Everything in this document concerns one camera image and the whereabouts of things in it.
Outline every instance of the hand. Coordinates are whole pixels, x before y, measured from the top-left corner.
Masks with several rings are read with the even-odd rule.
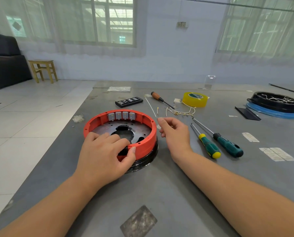
[[[129,149],[121,162],[117,159],[117,154],[129,144],[127,139],[121,139],[116,134],[90,132],[82,145],[73,176],[94,195],[100,188],[124,175],[134,163],[136,147]]]
[[[190,146],[190,133],[187,125],[176,118],[158,118],[161,126],[161,137],[166,138],[166,142],[174,162],[183,158],[188,152],[193,152]]]

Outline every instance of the curtain rod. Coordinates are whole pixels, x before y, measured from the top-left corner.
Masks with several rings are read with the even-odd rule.
[[[212,4],[220,4],[220,5],[236,6],[236,7],[250,7],[250,8],[266,9],[266,10],[272,10],[272,11],[294,12],[294,10],[286,10],[286,9],[279,9],[279,8],[269,8],[269,7],[255,7],[255,6],[248,6],[248,5],[235,4],[235,3],[226,3],[226,2],[218,2],[218,1],[206,1],[206,0],[187,0],[187,1],[198,1],[198,2],[204,2],[204,3],[212,3]]]

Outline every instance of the stool leg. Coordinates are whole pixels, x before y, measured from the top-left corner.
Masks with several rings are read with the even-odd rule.
[[[56,70],[55,70],[55,66],[54,66],[54,62],[51,62],[51,67],[52,67],[52,71],[53,71],[53,73],[54,73],[54,77],[55,77],[55,79],[56,79],[56,81],[58,81],[58,79],[57,79],[57,74],[56,74]]]
[[[49,79],[50,79],[50,83],[54,83],[53,79],[52,79],[52,76],[51,76],[51,72],[50,72],[50,68],[49,68],[49,65],[46,64],[46,67],[47,67],[47,71],[48,71],[48,75],[49,75]]]
[[[32,72],[33,72],[33,76],[34,76],[35,81],[37,83],[39,83],[39,80],[38,80],[37,75],[36,75],[34,64],[33,63],[30,63],[30,66],[31,66],[31,69],[32,69]]]
[[[44,81],[44,76],[43,76],[42,70],[40,70],[39,74],[40,74],[40,78],[42,79],[42,81]]]

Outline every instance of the blue ring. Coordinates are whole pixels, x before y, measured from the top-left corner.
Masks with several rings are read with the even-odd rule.
[[[279,117],[283,119],[294,119],[294,113],[284,113],[280,111],[273,111],[264,107],[261,107],[259,105],[256,105],[251,102],[247,102],[247,106],[250,107],[251,109],[254,109],[255,111],[261,112],[266,115],[274,116],[274,117]]]

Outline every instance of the red circular housing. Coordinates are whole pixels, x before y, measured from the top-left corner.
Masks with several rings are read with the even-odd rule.
[[[123,112],[123,111],[128,111],[128,113],[133,112],[136,114],[135,120],[136,122],[140,122],[141,124],[145,124],[148,127],[151,128],[151,133],[142,141],[138,142],[138,143],[134,143],[134,144],[130,144],[128,145],[128,150],[132,147],[136,147],[136,160],[139,160],[145,156],[147,156],[155,147],[155,144],[157,142],[157,127],[156,127],[156,123],[154,122],[154,120],[139,111],[134,111],[134,110],[127,110],[127,109],[121,109],[121,110],[112,110],[112,111],[107,111],[104,113],[101,113],[97,116],[94,116],[92,119],[90,119],[84,129],[83,129],[83,135],[84,137],[86,137],[89,132],[93,131],[96,127],[103,125],[106,122],[110,122],[110,120],[108,119],[108,114],[110,113],[115,113],[115,112]],[[118,155],[117,156],[118,160],[121,161],[122,159],[125,158],[125,156],[123,155]]]

